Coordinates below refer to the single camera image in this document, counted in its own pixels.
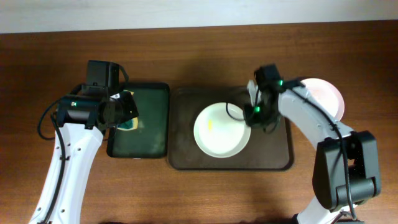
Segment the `green and yellow sponge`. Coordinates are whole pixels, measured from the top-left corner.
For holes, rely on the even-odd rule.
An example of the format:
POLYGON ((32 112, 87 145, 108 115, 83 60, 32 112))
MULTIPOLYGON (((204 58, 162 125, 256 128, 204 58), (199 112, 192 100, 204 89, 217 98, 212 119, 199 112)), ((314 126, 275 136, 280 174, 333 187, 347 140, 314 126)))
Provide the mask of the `green and yellow sponge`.
POLYGON ((138 127, 138 110, 137 110, 137 106, 136 106, 136 102, 133 100, 132 101, 132 107, 134 108, 134 117, 132 119, 130 119, 129 121, 126 121, 122 124, 118 125, 118 130, 121 131, 132 131, 134 129, 137 129, 138 127))

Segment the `white plate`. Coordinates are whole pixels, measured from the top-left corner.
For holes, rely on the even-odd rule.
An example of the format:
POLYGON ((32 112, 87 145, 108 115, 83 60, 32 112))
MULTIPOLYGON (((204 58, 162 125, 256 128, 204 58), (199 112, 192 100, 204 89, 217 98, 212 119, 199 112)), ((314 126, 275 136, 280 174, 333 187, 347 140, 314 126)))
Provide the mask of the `white plate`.
POLYGON ((219 159, 240 153, 249 142, 251 128, 243 120, 243 110, 231 103, 214 103, 203 109, 193 125, 197 146, 219 159))
POLYGON ((326 80, 306 78, 301 81, 316 101, 340 121, 345 112, 345 102, 339 90, 326 80))

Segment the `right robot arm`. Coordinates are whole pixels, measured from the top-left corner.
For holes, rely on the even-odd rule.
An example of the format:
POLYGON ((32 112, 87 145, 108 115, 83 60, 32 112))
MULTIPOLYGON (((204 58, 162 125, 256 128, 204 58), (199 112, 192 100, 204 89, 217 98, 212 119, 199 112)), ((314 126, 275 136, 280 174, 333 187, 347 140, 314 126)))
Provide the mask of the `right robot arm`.
POLYGON ((246 124, 266 129, 287 118, 316 150, 314 198, 291 223, 360 223, 355 208, 381 193, 376 138, 336 120, 299 79, 284 80, 275 64, 259 67, 248 83, 246 124))

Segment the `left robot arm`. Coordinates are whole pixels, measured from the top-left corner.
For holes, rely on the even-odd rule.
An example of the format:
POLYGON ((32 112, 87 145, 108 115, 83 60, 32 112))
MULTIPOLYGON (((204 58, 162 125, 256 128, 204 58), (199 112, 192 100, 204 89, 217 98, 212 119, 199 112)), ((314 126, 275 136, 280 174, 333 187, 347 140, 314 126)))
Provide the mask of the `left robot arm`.
POLYGON ((79 223, 90 169, 109 129, 138 117, 124 67, 90 60, 86 81, 56 100, 53 155, 31 223, 79 223))

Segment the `large brown serving tray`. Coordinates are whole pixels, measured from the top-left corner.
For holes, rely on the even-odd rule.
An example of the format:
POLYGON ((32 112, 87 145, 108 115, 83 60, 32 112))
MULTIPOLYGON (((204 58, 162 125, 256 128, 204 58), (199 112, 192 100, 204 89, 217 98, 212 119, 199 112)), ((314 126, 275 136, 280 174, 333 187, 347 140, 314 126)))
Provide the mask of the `large brown serving tray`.
POLYGON ((199 113, 213 103, 228 102, 242 107, 249 103, 243 86, 226 88, 185 87, 170 97, 167 157, 177 170, 262 170, 285 171, 294 164, 290 123, 282 118, 272 133, 253 129, 245 148, 235 156, 218 159, 205 154, 196 144, 193 127, 199 113))

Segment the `small black tray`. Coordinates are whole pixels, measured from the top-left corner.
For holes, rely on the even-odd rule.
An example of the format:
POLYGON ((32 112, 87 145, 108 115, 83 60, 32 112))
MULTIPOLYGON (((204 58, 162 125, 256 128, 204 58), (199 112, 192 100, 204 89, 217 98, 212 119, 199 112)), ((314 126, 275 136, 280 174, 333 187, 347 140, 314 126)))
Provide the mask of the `small black tray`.
POLYGON ((130 83, 125 87, 136 102, 138 127, 111 129, 107 154, 115 158, 158 159, 167 153, 169 85, 162 82, 130 83))

